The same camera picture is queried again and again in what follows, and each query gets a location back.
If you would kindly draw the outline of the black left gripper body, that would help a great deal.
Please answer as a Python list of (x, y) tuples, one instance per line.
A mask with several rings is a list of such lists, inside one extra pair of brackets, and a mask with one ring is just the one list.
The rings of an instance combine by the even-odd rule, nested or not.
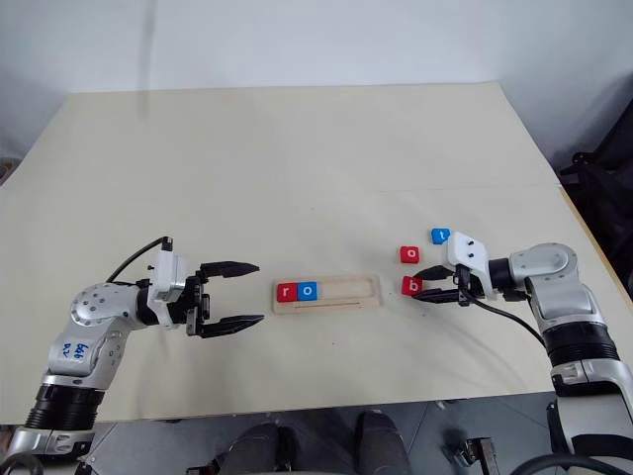
[(197, 270), (186, 280), (182, 297), (186, 317), (186, 333), (201, 338), (212, 337), (212, 325), (209, 323), (211, 312), (210, 295), (204, 292), (209, 277), (203, 269)]

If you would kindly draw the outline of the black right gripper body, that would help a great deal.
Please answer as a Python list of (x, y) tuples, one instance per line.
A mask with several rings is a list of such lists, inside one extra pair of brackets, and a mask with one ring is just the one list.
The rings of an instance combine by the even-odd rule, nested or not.
[(453, 283), (457, 287), (457, 302), (459, 304), (473, 304), (484, 297), (484, 289), (480, 280), (463, 264), (456, 265)]

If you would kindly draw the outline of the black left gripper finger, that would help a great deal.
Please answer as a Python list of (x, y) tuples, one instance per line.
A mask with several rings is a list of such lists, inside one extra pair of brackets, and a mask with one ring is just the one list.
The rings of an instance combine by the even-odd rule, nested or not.
[(233, 278), (258, 272), (260, 268), (251, 263), (237, 261), (219, 261), (202, 263), (199, 267), (199, 278), (209, 281), (213, 277)]
[(264, 320), (263, 315), (241, 315), (225, 317), (212, 324), (203, 324), (199, 328), (199, 337), (213, 338), (242, 332)]

